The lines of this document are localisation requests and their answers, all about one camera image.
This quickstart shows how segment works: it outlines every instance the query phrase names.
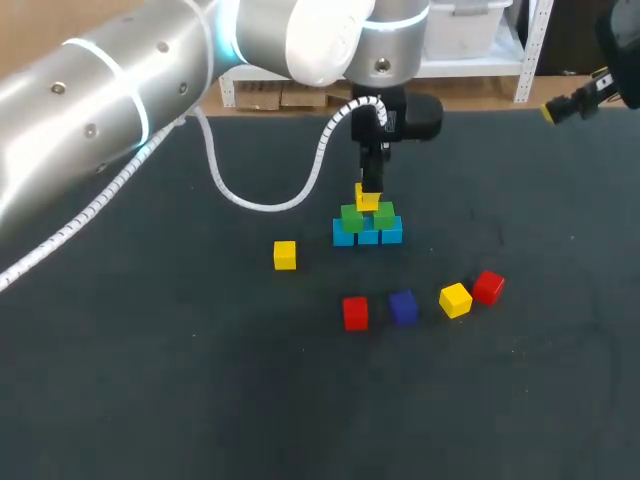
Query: dark gray table surface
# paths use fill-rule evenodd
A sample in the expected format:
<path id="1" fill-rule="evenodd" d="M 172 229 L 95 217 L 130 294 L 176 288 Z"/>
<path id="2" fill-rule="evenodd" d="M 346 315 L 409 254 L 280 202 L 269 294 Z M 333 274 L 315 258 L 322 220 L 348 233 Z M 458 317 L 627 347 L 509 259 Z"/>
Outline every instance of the dark gray table surface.
<path id="1" fill-rule="evenodd" d="M 212 120 L 229 187 L 295 195 L 325 122 Z M 0 295 L 0 478 L 638 478 L 639 127 L 623 111 L 557 128 L 448 114 L 388 167 L 405 244 L 338 250 L 331 219 L 357 178 L 346 125 L 308 201 L 267 215 L 221 197 L 189 122 Z M 289 239 L 299 270 L 274 272 Z M 482 269 L 506 277 L 499 305 L 447 320 L 440 289 Z M 385 295 L 405 288 L 421 320 L 399 329 Z M 347 295 L 369 296 L 369 334 L 343 331 Z"/>

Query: stacked cubes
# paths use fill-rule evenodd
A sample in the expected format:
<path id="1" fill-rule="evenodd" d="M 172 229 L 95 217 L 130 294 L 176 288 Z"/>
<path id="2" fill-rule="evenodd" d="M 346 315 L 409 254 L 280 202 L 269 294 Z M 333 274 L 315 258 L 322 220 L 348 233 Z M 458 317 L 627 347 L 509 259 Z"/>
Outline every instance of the stacked cubes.
<path id="1" fill-rule="evenodd" d="M 333 220 L 334 247 L 402 243 L 402 219 L 395 214 L 393 203 L 381 202 L 380 195 L 363 193 L 362 185 L 356 183 L 356 203 L 343 205 L 340 218 Z"/>

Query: cyan cube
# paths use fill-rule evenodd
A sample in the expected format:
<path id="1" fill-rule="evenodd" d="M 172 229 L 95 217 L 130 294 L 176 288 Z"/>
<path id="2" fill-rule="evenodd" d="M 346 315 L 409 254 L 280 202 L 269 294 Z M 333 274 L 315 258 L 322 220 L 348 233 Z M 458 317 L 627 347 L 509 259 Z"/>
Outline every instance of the cyan cube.
<path id="1" fill-rule="evenodd" d="M 347 233 L 342 228 L 342 220 L 334 218 L 333 220 L 333 246 L 334 247 L 353 247 L 356 243 L 355 234 Z"/>
<path id="2" fill-rule="evenodd" d="M 389 306 L 398 325 L 413 325 L 418 322 L 418 302 L 410 290 L 390 295 Z"/>
<path id="3" fill-rule="evenodd" d="M 358 245 L 378 245 L 378 230 L 373 228 L 373 220 L 369 217 L 364 219 L 364 230 L 358 234 Z"/>
<path id="4" fill-rule="evenodd" d="M 402 218 L 395 217 L 393 227 L 388 230 L 382 230 L 382 244 L 392 245 L 402 243 Z"/>

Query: screw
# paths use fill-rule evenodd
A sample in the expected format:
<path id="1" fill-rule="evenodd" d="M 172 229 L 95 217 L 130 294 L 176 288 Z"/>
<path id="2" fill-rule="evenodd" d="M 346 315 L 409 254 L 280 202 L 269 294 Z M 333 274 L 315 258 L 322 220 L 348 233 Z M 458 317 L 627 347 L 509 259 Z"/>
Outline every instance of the screw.
<path id="1" fill-rule="evenodd" d="M 98 127 L 94 123 L 90 123 L 84 127 L 84 136 L 87 138 L 95 138 L 98 135 Z"/>
<path id="2" fill-rule="evenodd" d="M 65 87 L 64 83 L 62 82 L 56 82 L 51 85 L 51 92 L 55 93 L 56 95 L 63 95 L 66 90 L 67 87 Z"/>
<path id="3" fill-rule="evenodd" d="M 376 62 L 374 68 L 379 73 L 386 73 L 391 68 L 391 64 L 389 63 L 389 60 L 387 60 L 386 58 L 381 58 Z"/>

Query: white shelf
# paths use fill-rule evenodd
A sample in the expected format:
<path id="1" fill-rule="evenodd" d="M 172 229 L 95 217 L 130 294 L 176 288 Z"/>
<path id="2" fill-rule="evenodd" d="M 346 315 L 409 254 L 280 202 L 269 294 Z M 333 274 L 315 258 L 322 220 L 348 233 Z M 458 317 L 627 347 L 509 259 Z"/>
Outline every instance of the white shelf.
<path id="1" fill-rule="evenodd" d="M 487 57 L 444 61 L 423 58 L 416 78 L 520 75 L 523 59 L 522 45 L 503 17 Z M 243 82 L 288 80 L 252 65 L 235 67 L 226 76 Z"/>

